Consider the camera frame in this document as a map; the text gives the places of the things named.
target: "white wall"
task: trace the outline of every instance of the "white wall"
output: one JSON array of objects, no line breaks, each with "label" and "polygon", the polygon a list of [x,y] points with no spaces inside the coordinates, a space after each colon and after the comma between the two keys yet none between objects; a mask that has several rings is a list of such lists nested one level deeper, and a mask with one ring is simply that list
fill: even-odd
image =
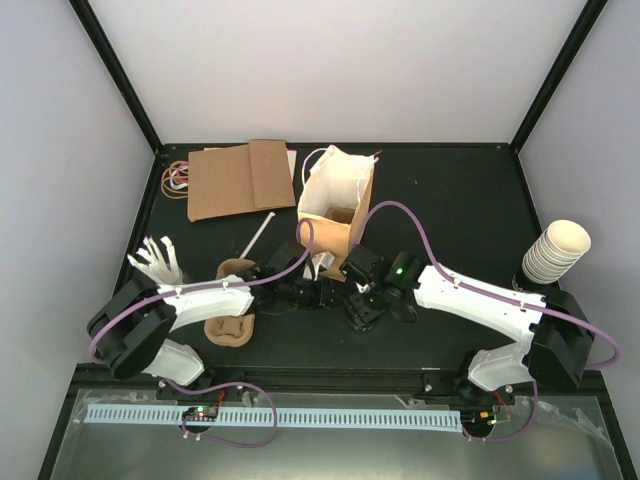
[{"label": "white wall", "polygon": [[0,2],[0,465],[36,478],[152,153],[65,0]]},{"label": "white wall", "polygon": [[[566,275],[625,351],[605,381],[640,468],[640,3],[609,2],[523,150],[543,223],[569,218],[591,251]],[[609,352],[598,348],[598,358]]]},{"label": "white wall", "polygon": [[165,142],[509,142],[585,0],[91,0]]}]

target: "white cup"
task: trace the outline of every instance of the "white cup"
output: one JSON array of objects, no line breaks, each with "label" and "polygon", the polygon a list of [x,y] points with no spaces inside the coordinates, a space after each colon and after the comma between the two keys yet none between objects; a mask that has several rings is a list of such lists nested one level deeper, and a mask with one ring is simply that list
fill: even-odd
[{"label": "white cup", "polygon": [[546,240],[546,232],[542,234],[539,241],[534,243],[534,246],[538,249],[539,255],[544,256],[547,260],[555,263],[556,265],[573,265],[580,258],[579,255],[570,257],[555,251]]},{"label": "white cup", "polygon": [[558,280],[591,248],[591,237],[575,222],[556,220],[540,235],[523,258],[530,280],[547,284]]},{"label": "white cup", "polygon": [[551,275],[548,273],[541,272],[535,265],[532,264],[532,261],[529,257],[524,258],[524,262],[522,264],[522,270],[525,272],[525,275],[529,277],[536,283],[552,283],[557,279],[557,274]]},{"label": "white cup", "polygon": [[550,258],[546,253],[544,253],[542,247],[538,243],[534,243],[533,247],[530,250],[530,256],[535,258],[538,263],[541,264],[542,267],[548,270],[558,271],[558,272],[566,272],[567,268],[573,266],[578,260],[572,260],[571,262],[559,262],[553,258]]}]

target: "paper bag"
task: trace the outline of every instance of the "paper bag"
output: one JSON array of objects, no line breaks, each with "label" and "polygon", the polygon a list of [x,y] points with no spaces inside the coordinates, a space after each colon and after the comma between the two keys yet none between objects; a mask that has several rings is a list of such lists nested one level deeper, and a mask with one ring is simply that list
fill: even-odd
[{"label": "paper bag", "polygon": [[[374,156],[349,155],[331,145],[311,169],[304,186],[298,220],[308,218],[313,224],[312,255],[329,251],[336,257],[323,274],[329,278],[345,280],[340,265],[369,212],[376,161]],[[301,227],[300,237],[302,244],[308,245],[306,225]]]}]

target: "white cable track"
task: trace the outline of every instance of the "white cable track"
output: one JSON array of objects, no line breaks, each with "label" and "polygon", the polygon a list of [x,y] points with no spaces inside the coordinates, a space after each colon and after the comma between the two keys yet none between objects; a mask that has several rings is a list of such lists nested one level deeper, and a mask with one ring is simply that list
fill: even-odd
[{"label": "white cable track", "polygon": [[[129,425],[180,425],[189,407],[173,405],[89,405],[84,423]],[[187,425],[220,427],[271,427],[270,408],[221,407],[212,420],[190,420]],[[459,412],[434,410],[361,410],[279,408],[278,427],[376,430],[462,431]]]}]

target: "black table surface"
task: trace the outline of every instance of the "black table surface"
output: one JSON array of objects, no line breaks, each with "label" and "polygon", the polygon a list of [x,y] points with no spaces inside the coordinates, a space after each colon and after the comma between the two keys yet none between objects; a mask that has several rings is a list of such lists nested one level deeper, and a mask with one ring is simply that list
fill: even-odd
[{"label": "black table surface", "polygon": [[[177,146],[165,165],[186,159],[199,147]],[[302,160],[315,145],[289,146],[297,151],[294,190],[302,191]],[[522,256],[539,234],[527,187],[516,156],[501,145],[350,145],[348,153],[382,150],[376,165],[371,205],[397,200],[411,208],[427,231],[436,257],[449,268],[511,288]],[[192,281],[213,279],[225,259],[238,257],[267,212],[191,223],[187,201],[169,200],[159,189],[145,233],[168,235],[178,261]],[[249,258],[266,259],[294,238],[295,208],[276,216]],[[382,209],[372,218],[361,242],[393,258],[407,250],[426,259],[418,233],[405,214]],[[251,340],[239,348],[210,343],[203,325],[184,327],[171,338],[193,346],[209,365],[293,369],[457,369],[465,353],[492,349],[510,340],[454,315],[420,309],[416,323],[384,319],[370,332],[353,331],[342,308],[258,314]]]}]

